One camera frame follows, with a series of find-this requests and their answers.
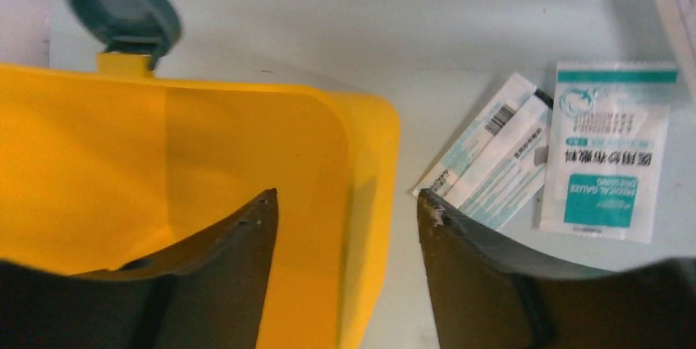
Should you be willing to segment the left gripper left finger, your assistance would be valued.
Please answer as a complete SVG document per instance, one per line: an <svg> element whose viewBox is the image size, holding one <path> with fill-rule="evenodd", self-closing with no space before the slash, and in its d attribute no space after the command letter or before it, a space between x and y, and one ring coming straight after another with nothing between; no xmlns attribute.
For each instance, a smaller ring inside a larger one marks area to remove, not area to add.
<svg viewBox="0 0 696 349"><path fill-rule="evenodd" d="M253 348L279 213L267 189L228 217L116 270L1 262L4 348Z"/></svg>

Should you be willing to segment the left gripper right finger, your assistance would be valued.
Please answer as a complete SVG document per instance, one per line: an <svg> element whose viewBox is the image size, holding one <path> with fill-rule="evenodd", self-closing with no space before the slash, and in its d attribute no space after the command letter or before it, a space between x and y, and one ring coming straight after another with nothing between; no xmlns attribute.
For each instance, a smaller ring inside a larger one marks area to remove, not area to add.
<svg viewBox="0 0 696 349"><path fill-rule="evenodd" d="M527 247L419 192L419 242L442 348L692 348L695 261L620 272Z"/></svg>

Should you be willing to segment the yellow medicine kit box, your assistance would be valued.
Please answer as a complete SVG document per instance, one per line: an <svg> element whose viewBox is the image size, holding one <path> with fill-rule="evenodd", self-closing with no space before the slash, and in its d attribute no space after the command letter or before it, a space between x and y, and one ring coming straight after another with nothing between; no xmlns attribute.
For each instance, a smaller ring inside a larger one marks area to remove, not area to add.
<svg viewBox="0 0 696 349"><path fill-rule="evenodd" d="M386 277L399 117L302 85L1 67L1 262L116 270L277 192L253 348L356 348Z"/></svg>

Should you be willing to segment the clear bag white gauze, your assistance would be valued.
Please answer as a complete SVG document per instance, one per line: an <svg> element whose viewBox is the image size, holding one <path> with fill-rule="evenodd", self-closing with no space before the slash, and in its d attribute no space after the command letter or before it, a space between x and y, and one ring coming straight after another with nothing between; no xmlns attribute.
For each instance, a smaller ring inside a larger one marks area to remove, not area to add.
<svg viewBox="0 0 696 349"><path fill-rule="evenodd" d="M654 0L663 29L695 99L695 0Z"/></svg>

